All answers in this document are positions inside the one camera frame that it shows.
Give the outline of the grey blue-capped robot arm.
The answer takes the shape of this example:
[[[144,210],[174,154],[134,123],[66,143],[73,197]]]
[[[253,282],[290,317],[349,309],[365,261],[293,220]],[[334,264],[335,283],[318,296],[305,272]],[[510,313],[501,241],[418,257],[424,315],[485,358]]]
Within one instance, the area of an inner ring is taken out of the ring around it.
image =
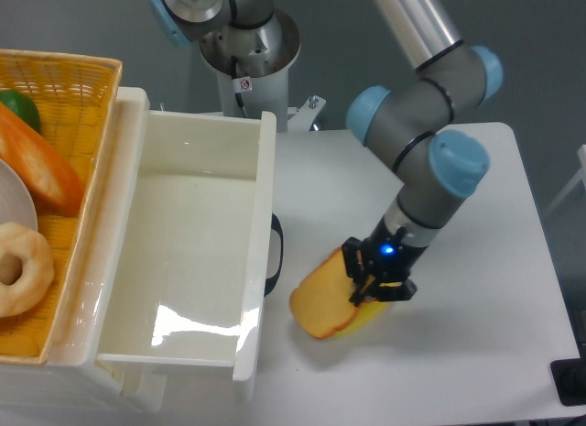
[[[409,300],[410,270],[489,168],[484,148],[451,129],[492,97],[504,73],[487,48],[466,45],[438,0],[374,0],[418,79],[401,93],[374,86],[349,107],[346,125],[402,181],[365,239],[342,245],[349,300]],[[288,131],[288,71],[300,49],[294,21],[274,0],[149,0],[168,37],[197,43],[215,72],[222,112],[269,112]]]

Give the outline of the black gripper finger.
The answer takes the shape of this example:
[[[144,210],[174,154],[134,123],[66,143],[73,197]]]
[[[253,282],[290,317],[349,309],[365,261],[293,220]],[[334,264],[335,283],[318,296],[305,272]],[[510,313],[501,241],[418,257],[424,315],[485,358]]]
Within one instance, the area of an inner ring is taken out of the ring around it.
[[[409,278],[404,281],[381,282],[373,275],[367,275],[360,281],[354,281],[354,292],[350,297],[353,305],[363,302],[396,302],[411,300],[418,291],[416,284]]]
[[[364,248],[365,241],[356,237],[350,237],[342,244],[346,274],[351,279],[367,278],[367,270],[363,262]]]

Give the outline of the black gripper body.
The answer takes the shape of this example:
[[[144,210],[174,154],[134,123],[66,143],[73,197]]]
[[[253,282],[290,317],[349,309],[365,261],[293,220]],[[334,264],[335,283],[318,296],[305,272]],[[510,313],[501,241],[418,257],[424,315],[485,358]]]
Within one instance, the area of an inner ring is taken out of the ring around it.
[[[423,229],[419,233],[412,223],[397,224],[390,230],[381,219],[373,232],[359,243],[359,279],[373,278],[377,284],[408,280],[411,268],[430,245]]]

